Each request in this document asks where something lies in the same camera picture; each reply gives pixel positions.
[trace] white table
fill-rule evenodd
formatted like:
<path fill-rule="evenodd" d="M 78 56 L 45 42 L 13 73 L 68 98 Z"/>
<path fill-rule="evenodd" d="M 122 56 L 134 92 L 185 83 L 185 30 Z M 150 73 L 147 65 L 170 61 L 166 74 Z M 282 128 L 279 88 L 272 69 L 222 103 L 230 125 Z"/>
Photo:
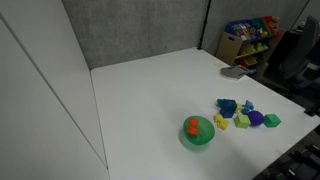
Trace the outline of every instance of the white table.
<path fill-rule="evenodd" d="M 195 48 L 94 69 L 92 78 L 111 180 L 251 179 L 314 129 L 318 117 L 256 81 L 220 76 L 226 67 Z M 250 100 L 277 128 L 216 128 L 206 146 L 187 142 L 191 115 L 212 121 L 219 98 Z"/>

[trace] green ball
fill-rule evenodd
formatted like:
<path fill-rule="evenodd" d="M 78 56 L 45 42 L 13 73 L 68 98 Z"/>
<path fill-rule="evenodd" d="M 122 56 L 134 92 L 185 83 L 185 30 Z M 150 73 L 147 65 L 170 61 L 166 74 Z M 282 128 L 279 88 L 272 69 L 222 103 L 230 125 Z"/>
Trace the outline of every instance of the green ball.
<path fill-rule="evenodd" d="M 189 129 L 189 120 L 190 119 L 197 119 L 198 120 L 198 126 L 197 129 L 200 132 L 199 135 L 190 135 L 188 133 L 186 133 L 186 131 Z M 184 134 L 186 135 L 187 139 L 195 145 L 203 145 L 208 143 L 209 141 L 211 141 L 211 139 L 214 137 L 215 135 L 215 130 L 213 125 L 211 124 L 211 122 L 201 116 L 191 116 L 188 117 L 183 124 L 183 130 L 184 130 Z"/>

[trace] office chair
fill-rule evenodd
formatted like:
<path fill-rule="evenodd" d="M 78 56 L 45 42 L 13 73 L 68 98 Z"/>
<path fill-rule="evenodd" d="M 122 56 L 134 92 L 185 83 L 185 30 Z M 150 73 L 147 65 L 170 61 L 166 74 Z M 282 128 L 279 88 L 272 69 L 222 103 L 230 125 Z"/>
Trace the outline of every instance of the office chair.
<path fill-rule="evenodd" d="M 319 22 L 308 16 L 305 28 L 296 46 L 289 52 L 279 69 L 264 74 L 264 83 L 298 94 L 298 90 L 311 88 L 316 96 L 320 91 Z"/>

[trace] blue block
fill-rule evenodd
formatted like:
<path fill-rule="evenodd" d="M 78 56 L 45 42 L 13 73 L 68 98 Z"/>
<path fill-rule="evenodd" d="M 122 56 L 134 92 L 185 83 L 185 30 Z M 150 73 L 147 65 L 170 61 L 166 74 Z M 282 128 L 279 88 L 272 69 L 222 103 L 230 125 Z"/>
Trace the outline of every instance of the blue block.
<path fill-rule="evenodd" d="M 232 118 L 234 112 L 237 109 L 237 103 L 235 100 L 223 99 L 223 103 L 220 103 L 220 114 L 223 118 Z"/>

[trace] white partition panel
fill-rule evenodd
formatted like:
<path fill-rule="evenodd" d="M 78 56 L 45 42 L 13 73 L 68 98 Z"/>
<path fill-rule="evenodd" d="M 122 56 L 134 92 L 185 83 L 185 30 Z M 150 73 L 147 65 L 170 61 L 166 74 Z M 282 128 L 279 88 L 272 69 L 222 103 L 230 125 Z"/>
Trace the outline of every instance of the white partition panel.
<path fill-rule="evenodd" d="M 105 162 L 90 72 L 61 0 L 1 0 L 0 12 Z"/>
<path fill-rule="evenodd" d="M 108 170 L 0 20 L 0 179 L 108 180 Z"/>

